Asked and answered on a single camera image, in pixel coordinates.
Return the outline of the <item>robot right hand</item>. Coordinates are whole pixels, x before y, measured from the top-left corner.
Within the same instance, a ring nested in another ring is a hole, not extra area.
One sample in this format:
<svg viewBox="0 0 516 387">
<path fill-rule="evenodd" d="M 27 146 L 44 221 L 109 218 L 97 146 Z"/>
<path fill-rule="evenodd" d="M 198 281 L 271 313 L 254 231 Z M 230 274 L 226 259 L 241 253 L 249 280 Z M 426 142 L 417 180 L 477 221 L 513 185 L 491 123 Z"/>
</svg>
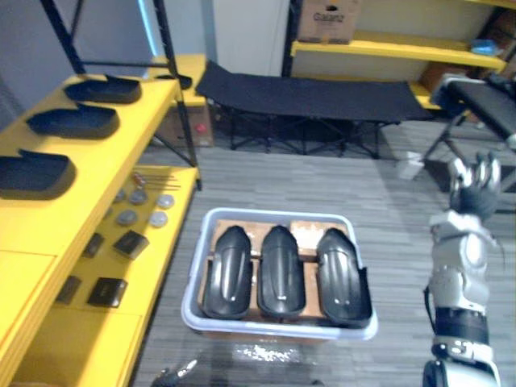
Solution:
<svg viewBox="0 0 516 387">
<path fill-rule="evenodd" d="M 477 153 L 476 164 L 455 158 L 449 165 L 449 206 L 459 214 L 475 215 L 482 221 L 492 216 L 501 192 L 501 166 L 492 153 Z"/>
</svg>

